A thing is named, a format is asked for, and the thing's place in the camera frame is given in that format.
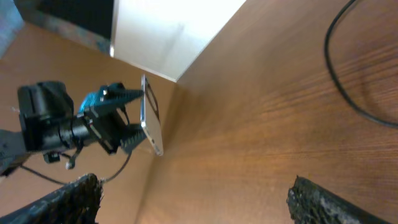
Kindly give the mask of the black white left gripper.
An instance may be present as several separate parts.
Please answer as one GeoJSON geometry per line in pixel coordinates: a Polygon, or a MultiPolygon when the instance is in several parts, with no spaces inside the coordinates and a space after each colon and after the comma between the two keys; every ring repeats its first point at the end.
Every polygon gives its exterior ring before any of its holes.
{"type": "Polygon", "coordinates": [[[86,97],[76,118],[87,128],[90,140],[108,154],[116,153],[119,147],[130,154],[147,136],[136,125],[126,124],[118,110],[125,113],[126,105],[143,94],[142,90],[126,89],[122,83],[102,86],[86,97]]]}

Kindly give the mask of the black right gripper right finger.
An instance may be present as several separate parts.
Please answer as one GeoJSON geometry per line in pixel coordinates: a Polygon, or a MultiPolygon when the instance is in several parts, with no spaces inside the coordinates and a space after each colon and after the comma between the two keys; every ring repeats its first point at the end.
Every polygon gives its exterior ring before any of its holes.
{"type": "Polygon", "coordinates": [[[295,224],[386,223],[385,220],[300,176],[296,177],[289,189],[286,202],[295,224]]]}

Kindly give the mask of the black Galaxy flip phone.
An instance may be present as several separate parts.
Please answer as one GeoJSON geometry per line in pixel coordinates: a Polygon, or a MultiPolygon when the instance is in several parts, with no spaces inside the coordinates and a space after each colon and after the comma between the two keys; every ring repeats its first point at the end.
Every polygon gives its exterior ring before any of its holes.
{"type": "Polygon", "coordinates": [[[164,154],[159,106],[154,91],[145,75],[141,78],[141,127],[157,156],[164,154]]]}

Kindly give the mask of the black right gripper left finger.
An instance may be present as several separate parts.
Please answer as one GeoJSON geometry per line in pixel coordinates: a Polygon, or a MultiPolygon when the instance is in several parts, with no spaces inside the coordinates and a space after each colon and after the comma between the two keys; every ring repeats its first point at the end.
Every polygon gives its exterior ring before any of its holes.
{"type": "Polygon", "coordinates": [[[95,224],[103,197],[103,183],[94,174],[77,180],[1,217],[8,224],[95,224]]]}

